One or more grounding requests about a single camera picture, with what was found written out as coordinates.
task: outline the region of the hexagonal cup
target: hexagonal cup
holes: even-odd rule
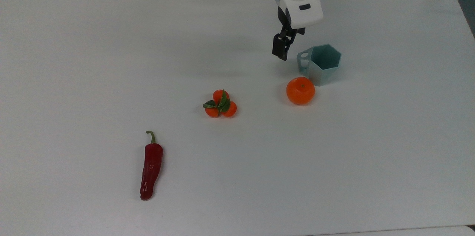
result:
[[[340,58],[341,53],[328,44],[315,46],[297,55],[298,70],[315,86],[322,86],[338,69]]]

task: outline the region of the black clamp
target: black clamp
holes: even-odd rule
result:
[[[281,60],[287,60],[287,52],[289,51],[290,45],[294,43],[295,36],[297,33],[301,35],[305,34],[305,28],[293,29],[290,26],[292,19],[287,9],[284,13],[281,8],[278,8],[278,17],[280,23],[282,23],[282,30],[273,37],[272,54]]]

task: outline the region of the small orange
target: small orange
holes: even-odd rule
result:
[[[315,95],[315,86],[307,77],[297,77],[287,84],[287,97],[294,104],[308,104]]]
[[[205,112],[213,118],[219,116],[219,110],[217,108],[205,108]]]
[[[229,94],[227,91],[223,89],[218,89],[217,91],[213,93],[213,100],[216,103],[216,105],[219,104],[219,102],[221,101],[221,98],[223,97],[223,92],[226,92],[226,98],[229,99]]]
[[[225,112],[222,112],[221,114],[226,116],[226,117],[232,117],[236,111],[238,110],[238,106],[234,101],[231,101],[231,105],[229,106],[229,109]]]

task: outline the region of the table surface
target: table surface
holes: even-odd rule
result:
[[[376,232],[348,233],[345,236],[474,236],[467,226],[438,227],[430,229],[402,229]]]
[[[289,236],[475,224],[475,40],[457,0],[0,0],[0,234]],[[295,56],[343,55],[310,105]],[[202,104],[226,89],[239,112]],[[141,201],[144,146],[165,149]]]

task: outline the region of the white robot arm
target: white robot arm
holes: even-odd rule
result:
[[[304,34],[307,26],[323,19],[320,0],[275,0],[278,5],[278,17],[282,23],[280,34],[273,38],[272,54],[287,60],[290,44],[297,33]]]

